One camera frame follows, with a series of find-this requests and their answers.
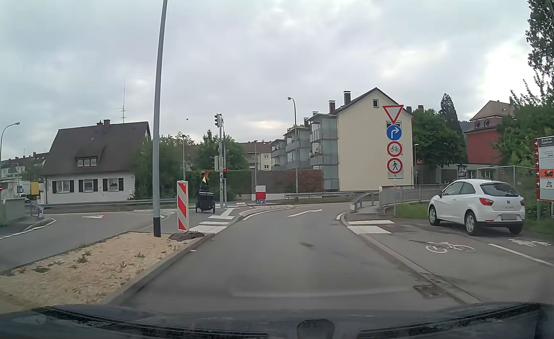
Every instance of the license plate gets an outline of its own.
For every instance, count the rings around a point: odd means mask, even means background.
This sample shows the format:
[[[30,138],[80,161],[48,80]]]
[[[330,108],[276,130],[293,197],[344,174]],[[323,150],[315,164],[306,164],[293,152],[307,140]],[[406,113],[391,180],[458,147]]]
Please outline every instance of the license plate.
[[[515,220],[517,216],[512,213],[501,213],[501,220]]]

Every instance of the yield sign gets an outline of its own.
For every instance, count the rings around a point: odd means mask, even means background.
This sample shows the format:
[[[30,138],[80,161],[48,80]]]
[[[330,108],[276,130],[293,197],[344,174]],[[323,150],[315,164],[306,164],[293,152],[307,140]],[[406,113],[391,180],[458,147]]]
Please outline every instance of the yield sign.
[[[384,111],[386,111],[390,121],[392,121],[392,124],[395,124],[396,120],[398,120],[398,116],[401,115],[402,105],[387,105],[382,107],[384,108]]]

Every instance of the red and white barrier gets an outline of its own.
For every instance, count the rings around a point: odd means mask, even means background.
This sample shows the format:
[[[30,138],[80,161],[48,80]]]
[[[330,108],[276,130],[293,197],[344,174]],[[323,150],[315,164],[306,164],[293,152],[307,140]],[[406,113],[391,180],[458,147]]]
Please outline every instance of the red and white barrier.
[[[189,230],[189,182],[177,181],[177,211],[179,230],[186,232]]]

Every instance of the dormer window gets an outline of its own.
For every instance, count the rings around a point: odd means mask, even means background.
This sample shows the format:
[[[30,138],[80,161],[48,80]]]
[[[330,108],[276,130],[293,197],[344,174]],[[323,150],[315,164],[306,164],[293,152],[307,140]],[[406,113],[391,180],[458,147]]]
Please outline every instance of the dormer window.
[[[97,166],[97,157],[77,159],[78,167]]]

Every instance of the sky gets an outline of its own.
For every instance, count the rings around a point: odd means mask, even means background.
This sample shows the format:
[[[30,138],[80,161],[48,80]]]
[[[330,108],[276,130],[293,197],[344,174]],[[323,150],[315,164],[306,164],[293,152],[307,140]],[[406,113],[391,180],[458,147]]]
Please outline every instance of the sky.
[[[152,129],[161,0],[0,1],[2,158],[102,119]],[[531,82],[525,0],[168,0],[160,133],[274,140],[377,87],[460,120]]]

